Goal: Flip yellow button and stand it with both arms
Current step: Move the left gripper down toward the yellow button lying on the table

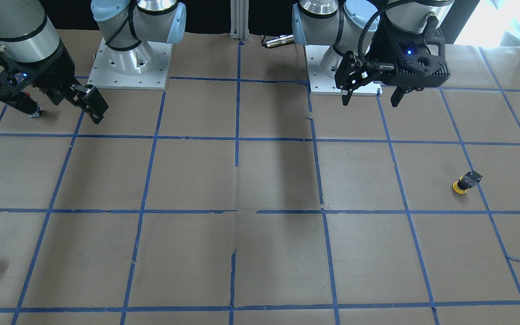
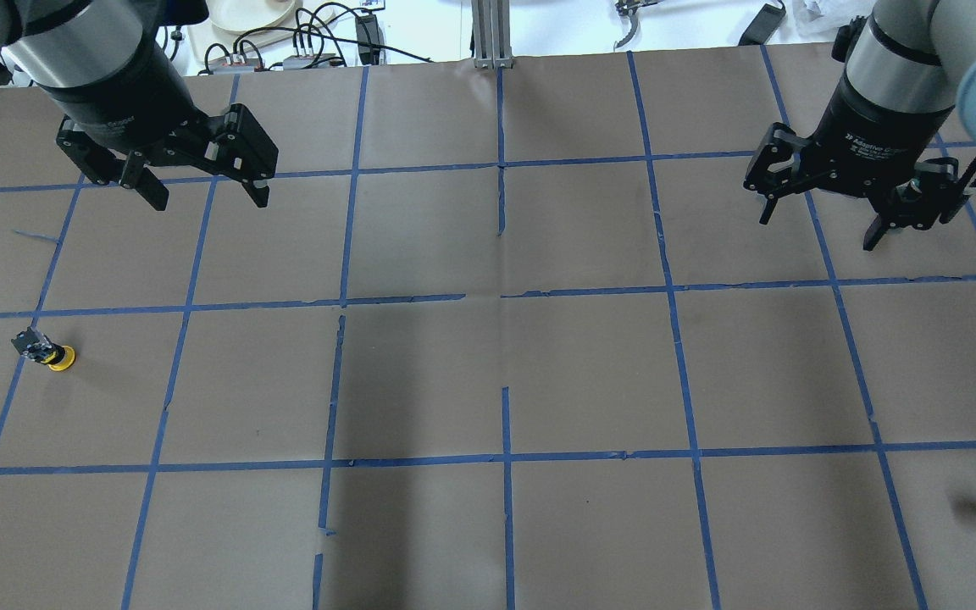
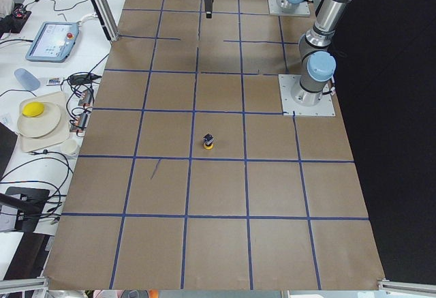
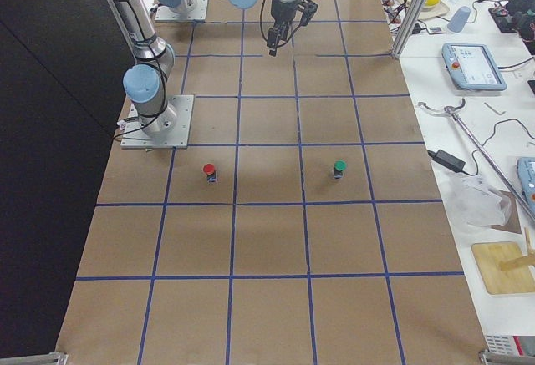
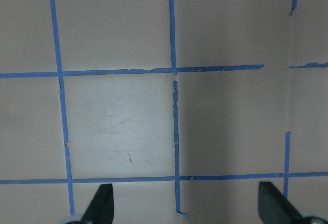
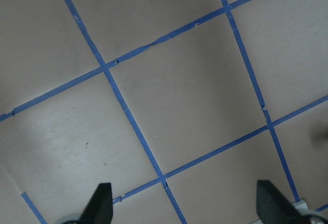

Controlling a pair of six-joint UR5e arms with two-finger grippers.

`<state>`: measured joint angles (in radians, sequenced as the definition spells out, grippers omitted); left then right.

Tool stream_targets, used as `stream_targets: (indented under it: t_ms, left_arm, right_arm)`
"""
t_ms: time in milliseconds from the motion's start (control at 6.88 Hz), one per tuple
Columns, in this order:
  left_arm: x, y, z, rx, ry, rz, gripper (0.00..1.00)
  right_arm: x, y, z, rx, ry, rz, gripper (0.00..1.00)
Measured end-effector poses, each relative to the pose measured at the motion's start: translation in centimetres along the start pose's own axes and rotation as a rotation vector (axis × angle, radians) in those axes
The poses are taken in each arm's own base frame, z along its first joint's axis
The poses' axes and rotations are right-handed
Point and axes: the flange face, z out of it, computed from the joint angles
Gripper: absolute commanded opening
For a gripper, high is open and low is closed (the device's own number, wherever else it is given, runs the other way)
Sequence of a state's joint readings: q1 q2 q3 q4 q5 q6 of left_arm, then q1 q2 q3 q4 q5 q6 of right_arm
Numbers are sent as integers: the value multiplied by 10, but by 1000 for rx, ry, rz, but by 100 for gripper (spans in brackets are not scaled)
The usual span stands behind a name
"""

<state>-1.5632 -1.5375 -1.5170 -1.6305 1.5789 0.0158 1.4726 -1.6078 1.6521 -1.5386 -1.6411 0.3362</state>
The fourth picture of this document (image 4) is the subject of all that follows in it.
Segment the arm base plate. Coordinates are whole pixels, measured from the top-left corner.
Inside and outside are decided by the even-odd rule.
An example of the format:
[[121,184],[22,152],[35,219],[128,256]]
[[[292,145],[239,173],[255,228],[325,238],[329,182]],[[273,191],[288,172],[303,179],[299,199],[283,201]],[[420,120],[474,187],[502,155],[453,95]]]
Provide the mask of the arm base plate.
[[204,22],[208,0],[156,0],[157,22]]
[[172,95],[168,96],[167,109],[151,123],[150,119],[143,118],[139,122],[137,110],[133,104],[130,105],[129,116],[135,120],[125,124],[125,130],[120,133],[120,147],[125,150],[133,149],[186,149],[189,141],[191,129],[191,116],[194,107],[194,95]]

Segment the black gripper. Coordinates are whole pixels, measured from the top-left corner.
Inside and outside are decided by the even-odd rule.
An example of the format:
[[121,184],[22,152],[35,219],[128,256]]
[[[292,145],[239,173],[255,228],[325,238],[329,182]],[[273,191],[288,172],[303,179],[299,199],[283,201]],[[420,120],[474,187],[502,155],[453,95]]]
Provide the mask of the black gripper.
[[297,11],[298,0],[291,2],[272,0],[271,15],[274,19],[274,24],[268,30],[267,35],[267,46],[269,47],[270,56],[277,56],[281,34],[288,33]]

